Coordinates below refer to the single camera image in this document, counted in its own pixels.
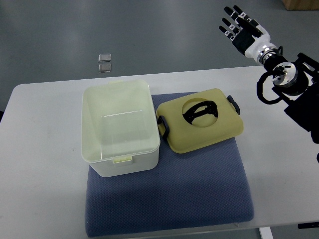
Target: lid handle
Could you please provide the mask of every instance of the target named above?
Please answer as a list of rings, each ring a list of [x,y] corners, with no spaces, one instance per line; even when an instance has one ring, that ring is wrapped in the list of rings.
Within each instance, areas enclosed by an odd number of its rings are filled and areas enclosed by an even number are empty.
[[[206,106],[206,108],[196,112],[196,110],[203,106]],[[189,124],[192,124],[195,118],[206,114],[214,115],[216,118],[218,117],[217,104],[214,101],[203,101],[192,106],[183,114],[183,117]]]

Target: white table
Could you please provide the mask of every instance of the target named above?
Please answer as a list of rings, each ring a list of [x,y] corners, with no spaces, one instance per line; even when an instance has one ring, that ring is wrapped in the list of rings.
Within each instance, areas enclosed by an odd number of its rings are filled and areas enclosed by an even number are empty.
[[[17,86],[0,124],[0,237],[87,238],[88,165],[81,158],[82,93],[92,85],[144,79],[152,94],[220,88],[241,108],[236,137],[255,217],[246,223],[130,235],[144,237],[319,221],[319,151],[310,133],[257,99],[262,67],[98,78]],[[276,97],[265,85],[265,95]],[[125,238],[125,235],[108,238]]]

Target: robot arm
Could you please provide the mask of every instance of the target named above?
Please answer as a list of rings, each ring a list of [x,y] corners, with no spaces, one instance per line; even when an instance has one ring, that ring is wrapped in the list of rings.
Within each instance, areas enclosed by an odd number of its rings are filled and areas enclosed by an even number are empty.
[[[235,5],[234,9],[225,7],[225,12],[236,25],[223,18],[228,30],[223,26],[219,29],[240,53],[253,58],[267,71],[257,83],[258,98],[269,105],[284,100],[288,104],[285,113],[311,132],[314,143],[319,143],[319,63],[302,53],[295,62],[289,62],[282,56],[282,47],[272,44],[269,33],[238,6]],[[310,86],[306,74],[312,77]],[[278,95],[271,101],[263,96],[263,83],[270,76],[273,77],[272,90]],[[288,96],[299,97],[291,100]]]

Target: blue cushion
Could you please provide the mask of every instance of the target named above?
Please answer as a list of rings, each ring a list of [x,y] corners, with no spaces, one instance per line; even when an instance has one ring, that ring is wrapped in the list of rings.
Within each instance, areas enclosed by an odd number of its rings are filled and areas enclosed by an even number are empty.
[[[154,95],[162,102],[188,93]],[[254,208],[235,138],[185,154],[161,139],[151,170],[103,178],[89,167],[89,237],[212,226],[252,220]]]

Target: cardboard box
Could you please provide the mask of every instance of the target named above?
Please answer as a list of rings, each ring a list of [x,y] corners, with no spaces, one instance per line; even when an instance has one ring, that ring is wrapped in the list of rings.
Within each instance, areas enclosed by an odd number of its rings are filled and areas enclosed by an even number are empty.
[[[319,10],[319,0],[283,0],[287,10]]]

